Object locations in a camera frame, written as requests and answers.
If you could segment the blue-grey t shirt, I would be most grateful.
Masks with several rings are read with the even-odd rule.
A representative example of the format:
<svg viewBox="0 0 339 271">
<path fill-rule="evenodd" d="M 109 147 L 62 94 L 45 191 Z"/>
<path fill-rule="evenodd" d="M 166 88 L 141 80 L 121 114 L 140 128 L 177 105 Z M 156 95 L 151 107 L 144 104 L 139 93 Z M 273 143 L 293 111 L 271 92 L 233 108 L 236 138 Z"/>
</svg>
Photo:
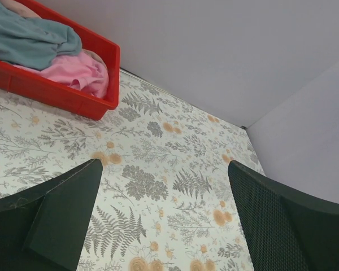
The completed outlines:
<svg viewBox="0 0 339 271">
<path fill-rule="evenodd" d="M 69 26 L 41 18 L 24 18 L 0 2 L 0 60 L 43 70 L 57 56 L 82 51 L 79 35 Z"/>
</svg>

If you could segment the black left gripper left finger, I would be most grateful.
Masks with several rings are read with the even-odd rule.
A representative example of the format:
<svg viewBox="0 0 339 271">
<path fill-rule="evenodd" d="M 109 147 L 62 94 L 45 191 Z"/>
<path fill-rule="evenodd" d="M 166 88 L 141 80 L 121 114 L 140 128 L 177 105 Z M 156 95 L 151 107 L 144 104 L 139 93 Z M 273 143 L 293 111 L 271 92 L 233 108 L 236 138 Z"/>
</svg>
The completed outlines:
<svg viewBox="0 0 339 271">
<path fill-rule="evenodd" d="M 76 270 L 101 182 L 100 160 L 0 199 L 0 270 Z"/>
</svg>

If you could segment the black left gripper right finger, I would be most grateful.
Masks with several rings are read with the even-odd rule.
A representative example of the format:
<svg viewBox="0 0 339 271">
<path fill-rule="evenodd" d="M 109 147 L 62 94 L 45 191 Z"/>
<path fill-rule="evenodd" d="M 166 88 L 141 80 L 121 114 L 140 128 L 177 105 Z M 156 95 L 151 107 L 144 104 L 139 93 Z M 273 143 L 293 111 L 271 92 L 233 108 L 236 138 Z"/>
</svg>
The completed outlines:
<svg viewBox="0 0 339 271">
<path fill-rule="evenodd" d="M 228 176 L 255 270 L 339 270 L 339 204 L 235 160 Z"/>
</svg>

